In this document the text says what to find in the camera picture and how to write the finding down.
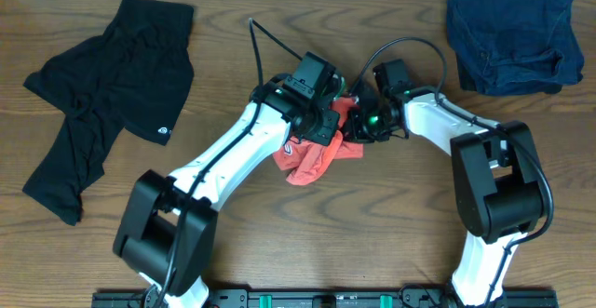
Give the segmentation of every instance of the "black clothing item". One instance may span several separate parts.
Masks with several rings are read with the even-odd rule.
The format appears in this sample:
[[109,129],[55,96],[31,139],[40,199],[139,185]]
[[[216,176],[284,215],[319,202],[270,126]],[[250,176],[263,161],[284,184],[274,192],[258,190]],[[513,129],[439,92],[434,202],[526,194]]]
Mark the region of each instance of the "black clothing item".
[[186,101],[193,67],[186,48],[194,10],[153,0],[122,0],[103,35],[50,59],[25,86],[62,110],[64,123],[23,191],[76,225],[81,192],[125,127],[165,145]]
[[460,86],[506,96],[558,93],[581,81],[573,0],[448,0]]

